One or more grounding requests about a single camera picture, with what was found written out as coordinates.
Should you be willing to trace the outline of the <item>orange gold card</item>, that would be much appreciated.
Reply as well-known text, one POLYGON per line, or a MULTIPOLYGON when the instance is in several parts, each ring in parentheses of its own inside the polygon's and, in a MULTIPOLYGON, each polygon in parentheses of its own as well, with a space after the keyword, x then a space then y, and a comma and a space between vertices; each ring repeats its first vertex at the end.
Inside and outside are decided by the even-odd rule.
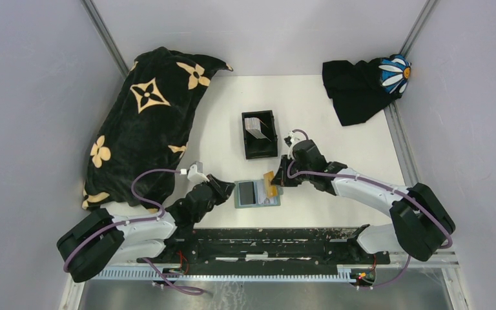
POLYGON ((273 171, 269 171, 265 173, 263 176, 263 185, 264 185, 265 195, 267 198, 274 198, 279 195, 277 186, 272 183, 273 179, 274 179, 273 171))

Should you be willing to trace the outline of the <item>white VIP card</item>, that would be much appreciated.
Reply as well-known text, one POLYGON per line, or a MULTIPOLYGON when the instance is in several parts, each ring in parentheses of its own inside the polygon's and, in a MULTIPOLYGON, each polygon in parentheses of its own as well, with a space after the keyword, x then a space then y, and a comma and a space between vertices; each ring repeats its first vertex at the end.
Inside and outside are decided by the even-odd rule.
POLYGON ((257 205, 263 206, 278 206, 280 205, 280 197, 267 198, 265 195, 264 184, 262 182, 256 182, 254 184, 254 195, 257 205))

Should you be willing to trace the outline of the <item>green leather card holder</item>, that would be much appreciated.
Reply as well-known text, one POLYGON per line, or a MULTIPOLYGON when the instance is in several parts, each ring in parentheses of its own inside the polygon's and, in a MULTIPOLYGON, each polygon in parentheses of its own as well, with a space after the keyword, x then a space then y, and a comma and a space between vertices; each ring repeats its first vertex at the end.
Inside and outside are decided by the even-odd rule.
POLYGON ((261 180, 236 181, 234 189, 234 204, 236 209, 280 206, 279 195, 268 197, 267 182, 261 180))

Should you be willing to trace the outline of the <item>black plastic bin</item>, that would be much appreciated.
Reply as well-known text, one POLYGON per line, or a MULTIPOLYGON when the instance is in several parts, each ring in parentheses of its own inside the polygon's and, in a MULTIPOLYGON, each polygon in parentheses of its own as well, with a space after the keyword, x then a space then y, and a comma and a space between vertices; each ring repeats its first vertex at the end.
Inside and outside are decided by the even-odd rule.
POLYGON ((278 156, 278 137, 272 110, 243 112, 242 133, 247 160, 278 156))

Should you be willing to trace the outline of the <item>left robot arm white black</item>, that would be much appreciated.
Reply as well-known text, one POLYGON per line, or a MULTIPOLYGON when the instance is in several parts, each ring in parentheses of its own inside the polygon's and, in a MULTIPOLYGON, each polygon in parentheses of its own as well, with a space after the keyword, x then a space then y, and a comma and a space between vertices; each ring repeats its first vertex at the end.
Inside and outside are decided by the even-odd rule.
POLYGON ((119 216, 106 209, 90 213, 57 241, 64 271, 75 283, 81 283, 109 265, 140 258, 173 261, 178 247, 169 239, 191 232, 208 212, 226 202, 236 187, 212 174, 207 178, 174 202, 162 217, 119 216))

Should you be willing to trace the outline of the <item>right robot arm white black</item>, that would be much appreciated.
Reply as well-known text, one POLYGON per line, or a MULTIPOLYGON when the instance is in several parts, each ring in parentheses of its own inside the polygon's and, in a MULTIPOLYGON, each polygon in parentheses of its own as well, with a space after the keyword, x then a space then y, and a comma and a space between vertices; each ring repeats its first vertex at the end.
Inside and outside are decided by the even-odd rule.
POLYGON ((453 245, 455 223, 429 186, 388 184, 346 164, 327 161, 311 139, 286 138, 285 144, 288 153, 281 157, 273 185, 297 187, 309 182, 318 191, 355 200, 391 220, 363 225, 349 237, 347 255, 352 262, 362 264, 373 254, 399 251, 426 262, 436 250, 453 245))

